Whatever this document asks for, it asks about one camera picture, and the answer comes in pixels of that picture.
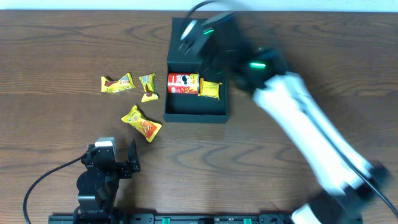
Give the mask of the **yellow orange snack packet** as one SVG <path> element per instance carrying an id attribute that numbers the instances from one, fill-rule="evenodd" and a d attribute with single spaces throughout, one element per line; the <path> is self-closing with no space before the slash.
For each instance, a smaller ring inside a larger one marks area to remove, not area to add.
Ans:
<path id="1" fill-rule="evenodd" d="M 153 141 L 162 127 L 160 123 L 146 119 L 137 105 L 134 105 L 130 112 L 123 116 L 121 120 L 138 130 L 148 142 Z"/>

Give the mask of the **yellow square snack packet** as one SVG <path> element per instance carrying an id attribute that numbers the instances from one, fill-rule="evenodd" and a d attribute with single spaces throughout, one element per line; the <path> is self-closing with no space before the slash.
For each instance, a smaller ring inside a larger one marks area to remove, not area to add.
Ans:
<path id="1" fill-rule="evenodd" d="M 220 100 L 220 86 L 222 83 L 209 82 L 200 78 L 198 96 L 205 96 L 209 98 L 216 98 Z"/>

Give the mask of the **red Pringles can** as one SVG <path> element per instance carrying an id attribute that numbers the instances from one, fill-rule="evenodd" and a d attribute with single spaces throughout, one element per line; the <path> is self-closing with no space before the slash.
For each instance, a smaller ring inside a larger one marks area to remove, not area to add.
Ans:
<path id="1" fill-rule="evenodd" d="M 200 76 L 197 73 L 169 73 L 167 79 L 168 93 L 194 94 L 199 93 Z"/>

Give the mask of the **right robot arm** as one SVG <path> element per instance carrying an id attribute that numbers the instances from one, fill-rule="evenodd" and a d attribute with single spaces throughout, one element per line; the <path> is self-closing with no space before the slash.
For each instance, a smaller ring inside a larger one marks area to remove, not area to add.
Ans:
<path id="1" fill-rule="evenodd" d="M 357 223 L 363 208 L 381 197 L 391 179 L 346 141 L 317 105 L 302 77 L 272 47 L 255 47 L 233 12 L 200 22 L 186 16 L 181 49 L 221 74 L 231 75 L 285 131 L 309 163 L 322 191 L 291 214 L 293 223 Z"/>

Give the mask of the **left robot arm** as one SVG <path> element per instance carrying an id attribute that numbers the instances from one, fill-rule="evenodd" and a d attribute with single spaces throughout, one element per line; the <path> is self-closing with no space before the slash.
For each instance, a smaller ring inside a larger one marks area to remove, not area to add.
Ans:
<path id="1" fill-rule="evenodd" d="M 128 223 L 129 217 L 114 207 L 119 181 L 130 179 L 141 171 L 136 142 L 130 143 L 124 162 L 117 162 L 113 137 L 99 138 L 88 145 L 81 158 L 86 171 L 76 186 L 79 207 L 73 212 L 73 223 Z"/>

